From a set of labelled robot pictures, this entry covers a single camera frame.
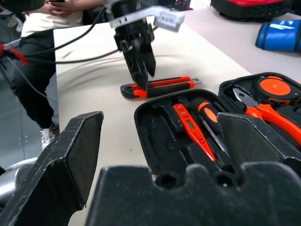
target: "table surface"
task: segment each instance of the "table surface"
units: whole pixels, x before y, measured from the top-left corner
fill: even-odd
[[[299,18],[288,14],[280,19]],[[254,43],[260,26],[228,21],[213,8],[186,12],[185,24],[179,33],[155,31],[152,44],[157,61],[155,79],[198,77],[202,84],[196,88],[216,94],[223,81],[261,72],[283,73],[300,82],[300,55],[256,48]],[[55,30],[55,45],[77,37],[86,29]],[[116,49],[114,34],[109,24],[98,24],[84,38],[56,51],[56,58],[76,60],[107,53]],[[131,82],[121,53],[88,63],[57,65],[60,127],[64,128],[70,118],[79,114],[104,112],[98,164],[88,207],[101,167],[146,165],[134,122],[135,110],[145,100],[126,100],[119,89],[122,84]],[[83,226],[86,217],[87,209],[77,212],[69,225]]]

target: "orange pliers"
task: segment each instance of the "orange pliers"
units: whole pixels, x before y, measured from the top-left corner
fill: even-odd
[[[233,93],[237,100],[246,105],[247,115],[278,125],[301,145],[301,129],[293,122],[281,116],[271,105],[259,104],[251,96],[237,88],[233,89]]]

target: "screwdriver shaft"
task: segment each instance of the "screwdriver shaft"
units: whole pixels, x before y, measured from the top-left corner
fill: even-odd
[[[228,153],[227,149],[225,148],[224,144],[221,142],[221,140],[213,133],[212,129],[209,127],[208,123],[202,119],[203,125],[206,127],[210,135],[212,136],[213,140],[216,142],[218,147],[225,153]]]

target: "person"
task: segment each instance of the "person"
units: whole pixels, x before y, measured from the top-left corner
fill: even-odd
[[[83,25],[83,11],[92,10],[101,5],[103,5],[102,0],[65,0],[65,2],[46,0],[42,8],[25,13],[26,20],[21,33],[20,51],[24,55],[30,55],[53,48],[54,29]],[[55,53],[37,55],[31,59],[55,62]],[[50,78],[55,74],[55,64],[46,65],[30,62],[27,65],[22,65],[18,61],[17,66],[36,90],[46,95],[46,87]],[[41,128],[42,149],[44,150],[59,133],[58,124],[52,121],[54,111],[47,98],[38,94],[18,70],[14,72],[13,84],[16,95],[28,116],[37,122]]]

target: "tool case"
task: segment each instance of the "tool case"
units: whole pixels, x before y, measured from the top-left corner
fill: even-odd
[[[254,84],[268,78],[270,85],[275,77],[281,79],[278,84],[285,81],[292,89],[284,89],[280,97],[273,86],[263,83],[262,88],[274,94],[267,98],[262,90],[261,98],[299,124],[295,93],[301,86],[276,73],[224,82],[218,96],[203,89],[187,90],[138,107],[135,123],[151,172],[138,166],[103,168],[86,226],[300,225],[300,150],[282,131],[278,133],[271,124],[244,114],[245,105],[236,101],[233,93],[239,89],[259,101]],[[200,98],[208,103],[195,105]],[[197,116],[212,107],[221,112],[217,120],[227,154],[212,141],[202,121],[205,117]],[[183,115],[200,127],[216,161],[202,150],[198,140],[193,142],[192,135],[188,136]]]
[[[245,114],[245,104],[235,99],[232,89],[241,89],[260,102],[260,98],[264,97],[258,97],[259,91],[255,87],[255,83],[259,79],[272,78],[273,76],[282,79],[294,87],[293,91],[296,93],[296,96],[301,97],[300,84],[282,74],[268,72],[226,81],[220,85],[218,96],[208,90],[193,89],[151,100],[139,106],[135,112],[135,124],[147,164],[152,174],[160,176],[161,174],[168,173],[180,180],[180,178],[183,178],[187,166],[193,163],[205,166],[210,173],[218,171],[233,173],[235,172],[235,168],[239,169],[240,164],[248,161],[279,161],[290,165],[297,173],[301,172],[300,145],[279,126],[268,123],[269,126],[264,128],[264,131],[267,133],[270,133],[271,130],[273,132],[276,131],[280,135],[280,139],[284,139],[278,149],[276,148],[267,154],[262,148],[256,147],[256,150],[248,150],[248,154],[231,157],[229,150],[228,154],[226,154],[216,145],[216,142],[214,142],[212,136],[198,117],[198,113],[193,110],[193,106],[191,105],[194,98],[201,97],[209,101],[220,113]],[[278,103],[274,100],[266,101],[269,101],[278,113],[301,128],[301,104],[298,103],[299,99],[296,99],[295,96],[291,99],[295,99],[294,105],[287,105],[287,102],[285,104],[283,102]],[[211,161],[202,148],[188,136],[183,123],[173,108],[173,105],[176,103],[182,103],[186,107],[202,130],[204,137],[216,155],[215,162]],[[229,134],[225,134],[223,130],[223,134],[218,136],[228,146],[224,140],[225,135]],[[277,141],[271,138],[270,142],[275,143]],[[285,152],[287,146],[292,146],[293,151]],[[243,149],[247,148],[242,146],[240,152],[243,153]]]

